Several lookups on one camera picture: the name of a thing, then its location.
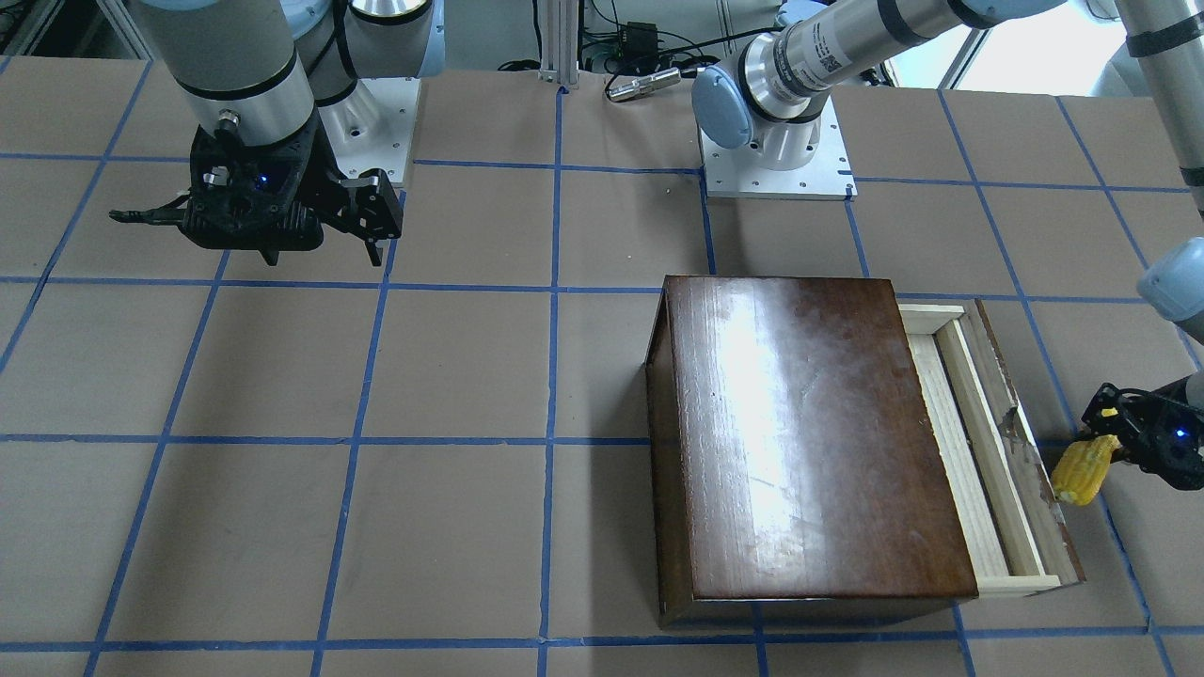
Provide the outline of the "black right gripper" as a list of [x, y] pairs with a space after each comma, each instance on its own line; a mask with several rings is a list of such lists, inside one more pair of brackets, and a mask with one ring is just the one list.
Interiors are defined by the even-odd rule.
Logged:
[[324, 231], [309, 206], [320, 186], [320, 219], [365, 245], [372, 266], [403, 235], [405, 208], [384, 167], [356, 179], [329, 179], [331, 154], [320, 120], [306, 120], [267, 146], [222, 142], [197, 128], [189, 157], [190, 190], [147, 210], [110, 210], [110, 219], [138, 226], [181, 226], [191, 245], [254, 251], [270, 265], [282, 252], [314, 251]]

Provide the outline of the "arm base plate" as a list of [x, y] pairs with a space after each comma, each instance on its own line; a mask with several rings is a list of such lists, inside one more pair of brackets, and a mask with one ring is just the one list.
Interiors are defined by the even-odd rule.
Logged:
[[712, 198], [846, 200], [858, 189], [830, 95], [816, 119], [771, 125], [739, 149], [722, 149], [700, 130], [706, 192]]
[[340, 102], [318, 108], [340, 171], [349, 179], [383, 170], [399, 190], [407, 184], [424, 82], [361, 80]]

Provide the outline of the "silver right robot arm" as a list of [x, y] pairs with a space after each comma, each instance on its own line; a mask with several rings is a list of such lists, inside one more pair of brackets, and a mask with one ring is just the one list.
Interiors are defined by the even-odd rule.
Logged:
[[370, 84], [442, 72], [442, 1], [135, 1], [132, 17], [197, 131], [188, 188], [111, 220], [172, 226], [270, 266], [317, 249], [332, 228], [383, 264], [405, 208], [372, 163], [397, 128]]

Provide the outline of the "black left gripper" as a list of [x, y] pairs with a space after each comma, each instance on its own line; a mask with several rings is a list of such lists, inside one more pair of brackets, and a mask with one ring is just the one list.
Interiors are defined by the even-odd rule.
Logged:
[[1111, 463], [1139, 467], [1178, 490], [1203, 487], [1203, 376], [1152, 392], [1100, 383], [1081, 423], [1094, 434], [1137, 434], [1112, 451]]

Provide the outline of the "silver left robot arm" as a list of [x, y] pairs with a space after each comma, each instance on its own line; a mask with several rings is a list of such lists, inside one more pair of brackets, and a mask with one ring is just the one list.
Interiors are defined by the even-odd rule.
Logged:
[[[722, 149], [765, 151], [807, 130], [830, 90], [854, 73], [954, 29], [988, 30], [1054, 8], [1050, 1], [838, 1], [762, 33], [739, 55], [703, 69], [691, 104], [701, 133]], [[1171, 142], [1184, 183], [1202, 202], [1202, 4], [1119, 1], [1126, 51], [1137, 63]], [[1178, 490], [1202, 488], [1202, 373], [1152, 392], [1100, 385], [1084, 432], [1054, 469], [1062, 500], [1085, 498], [1122, 460]]]

